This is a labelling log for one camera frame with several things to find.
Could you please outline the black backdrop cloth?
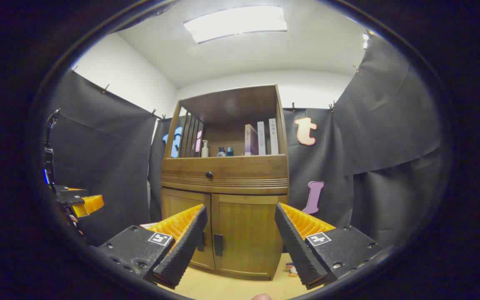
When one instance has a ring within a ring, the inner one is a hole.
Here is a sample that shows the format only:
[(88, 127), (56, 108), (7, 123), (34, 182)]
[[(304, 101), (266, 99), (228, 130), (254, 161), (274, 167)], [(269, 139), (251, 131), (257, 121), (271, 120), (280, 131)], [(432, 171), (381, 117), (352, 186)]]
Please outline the black backdrop cloth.
[[(315, 217), (351, 225), (382, 245), (401, 244), (439, 205), (451, 169), (436, 95), (413, 63), (371, 36), (359, 73), (334, 110), (284, 110), (290, 204), (303, 209), (308, 183), (323, 182)], [(55, 182), (105, 198), (82, 230), (100, 245), (129, 225), (160, 220), (160, 164), (171, 120), (67, 72), (52, 97), (61, 108), (50, 143)]]

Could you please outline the wooden double-door shoe cabinet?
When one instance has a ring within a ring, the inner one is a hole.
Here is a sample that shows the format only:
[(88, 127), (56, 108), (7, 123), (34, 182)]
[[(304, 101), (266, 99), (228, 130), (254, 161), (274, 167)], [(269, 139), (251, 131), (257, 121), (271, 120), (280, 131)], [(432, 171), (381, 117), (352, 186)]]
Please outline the wooden double-door shoe cabinet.
[[(284, 114), (276, 84), (241, 87), (181, 99), (175, 107), (168, 133), (162, 135), (165, 145), (162, 160), (202, 158), (202, 139), (208, 141), (209, 158), (219, 157), (218, 148), (222, 147), (226, 151), (232, 147), (234, 156), (245, 156), (245, 125), (250, 124), (257, 131), (259, 121), (265, 124), (266, 155), (272, 155), (269, 118), (275, 118), (278, 127), (278, 155), (284, 154), (288, 158)], [(160, 204), (161, 188), (167, 187), (160, 183)]]

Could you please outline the large ceiling light panel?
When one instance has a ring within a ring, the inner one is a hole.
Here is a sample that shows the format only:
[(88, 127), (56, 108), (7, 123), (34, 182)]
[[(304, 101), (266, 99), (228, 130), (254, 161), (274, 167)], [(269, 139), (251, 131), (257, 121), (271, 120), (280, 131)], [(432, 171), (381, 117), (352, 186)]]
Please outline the large ceiling light panel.
[(187, 20), (183, 25), (198, 44), (240, 34), (288, 30), (283, 8), (271, 5), (227, 8)]

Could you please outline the wooden drawer with black knob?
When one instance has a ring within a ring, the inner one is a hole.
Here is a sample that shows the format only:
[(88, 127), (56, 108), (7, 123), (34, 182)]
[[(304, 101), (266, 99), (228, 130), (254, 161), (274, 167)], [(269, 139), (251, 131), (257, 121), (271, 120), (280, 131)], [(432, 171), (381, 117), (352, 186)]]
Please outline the wooden drawer with black knob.
[(288, 194), (288, 158), (280, 155), (162, 160), (163, 187), (216, 194)]

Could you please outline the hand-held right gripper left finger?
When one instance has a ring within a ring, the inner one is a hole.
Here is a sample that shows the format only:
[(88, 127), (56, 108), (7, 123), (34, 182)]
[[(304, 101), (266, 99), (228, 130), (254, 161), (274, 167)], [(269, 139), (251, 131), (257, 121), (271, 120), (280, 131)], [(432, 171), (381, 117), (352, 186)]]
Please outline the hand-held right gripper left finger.
[(203, 247), (207, 222), (199, 204), (152, 226), (129, 226), (93, 250), (122, 272), (175, 289)]

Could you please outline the purple box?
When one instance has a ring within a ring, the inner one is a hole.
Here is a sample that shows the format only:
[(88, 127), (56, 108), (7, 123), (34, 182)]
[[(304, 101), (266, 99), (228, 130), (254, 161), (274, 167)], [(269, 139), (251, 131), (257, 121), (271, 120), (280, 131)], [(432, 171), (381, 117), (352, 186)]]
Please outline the purple box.
[(258, 132), (248, 124), (245, 125), (245, 146), (244, 152), (246, 156), (259, 155)]

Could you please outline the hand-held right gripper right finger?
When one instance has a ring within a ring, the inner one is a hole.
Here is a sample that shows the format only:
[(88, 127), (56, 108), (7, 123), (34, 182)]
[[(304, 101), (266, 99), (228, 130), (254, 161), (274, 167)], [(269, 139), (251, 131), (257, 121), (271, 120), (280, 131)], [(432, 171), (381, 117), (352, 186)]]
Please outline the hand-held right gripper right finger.
[(335, 227), (284, 203), (276, 204), (275, 223), (307, 289), (355, 273), (383, 250), (351, 225)]

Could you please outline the wooden cabinet door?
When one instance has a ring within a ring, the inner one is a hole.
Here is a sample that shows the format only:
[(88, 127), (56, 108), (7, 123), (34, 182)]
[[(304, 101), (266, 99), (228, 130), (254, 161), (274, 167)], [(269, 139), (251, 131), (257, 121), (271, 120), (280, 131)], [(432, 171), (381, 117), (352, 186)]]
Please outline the wooden cabinet door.
[(211, 194), (165, 187), (161, 188), (161, 212), (163, 219), (199, 204), (206, 206), (208, 220), (204, 229), (204, 245), (202, 251), (198, 249), (194, 251), (190, 266), (197, 266), (214, 271), (215, 258), (212, 241)]
[(215, 269), (240, 278), (272, 280), (283, 252), (275, 223), (286, 195), (211, 196), (211, 232)]

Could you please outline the pale grey box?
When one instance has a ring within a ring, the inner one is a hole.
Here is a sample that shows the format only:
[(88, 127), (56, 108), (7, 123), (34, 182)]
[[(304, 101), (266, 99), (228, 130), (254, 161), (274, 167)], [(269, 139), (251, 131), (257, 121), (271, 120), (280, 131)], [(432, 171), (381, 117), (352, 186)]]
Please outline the pale grey box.
[(257, 122), (257, 134), (258, 134), (258, 154), (266, 155), (265, 150), (265, 124), (263, 121)]

